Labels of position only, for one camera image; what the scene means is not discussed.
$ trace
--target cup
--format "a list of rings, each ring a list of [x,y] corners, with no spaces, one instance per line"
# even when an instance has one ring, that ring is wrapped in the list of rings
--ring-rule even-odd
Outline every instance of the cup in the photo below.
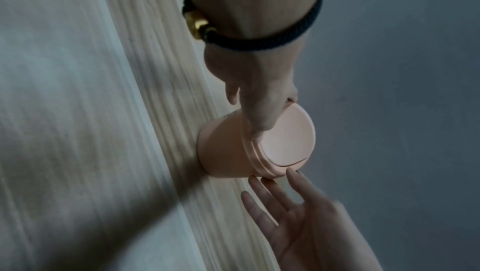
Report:
[[[205,171],[217,178],[251,175],[276,179],[287,168],[300,169],[315,146],[315,128],[297,103],[288,104],[273,129],[253,142],[249,122],[238,109],[207,123],[200,131],[197,151]]]

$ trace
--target pink cup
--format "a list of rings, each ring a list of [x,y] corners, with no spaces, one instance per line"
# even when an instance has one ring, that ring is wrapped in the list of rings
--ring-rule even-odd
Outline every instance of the pink cup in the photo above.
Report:
[[[241,109],[207,123],[197,142],[203,168],[218,178],[279,178],[288,167],[300,169],[314,146],[314,124],[297,103],[283,109],[275,127],[260,142],[250,140],[249,123]]]

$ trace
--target pink lid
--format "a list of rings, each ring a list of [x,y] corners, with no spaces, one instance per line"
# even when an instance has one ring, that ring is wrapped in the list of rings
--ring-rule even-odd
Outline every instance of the pink lid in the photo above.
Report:
[[[250,162],[264,177],[285,175],[287,167],[299,169],[312,154],[315,128],[310,116],[298,104],[283,109],[275,127],[259,143],[250,140],[248,122],[242,122],[242,141]]]

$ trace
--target gray floor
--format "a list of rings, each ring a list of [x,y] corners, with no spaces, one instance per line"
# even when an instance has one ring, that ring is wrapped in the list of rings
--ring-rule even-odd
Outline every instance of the gray floor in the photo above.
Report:
[[[480,270],[479,4],[325,0],[296,67],[304,172],[385,270]]]

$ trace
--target wooden surface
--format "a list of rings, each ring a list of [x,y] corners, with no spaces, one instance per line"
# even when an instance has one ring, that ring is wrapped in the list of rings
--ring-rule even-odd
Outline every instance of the wooden surface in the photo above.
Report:
[[[176,0],[0,0],[0,270],[274,270],[205,76]]]

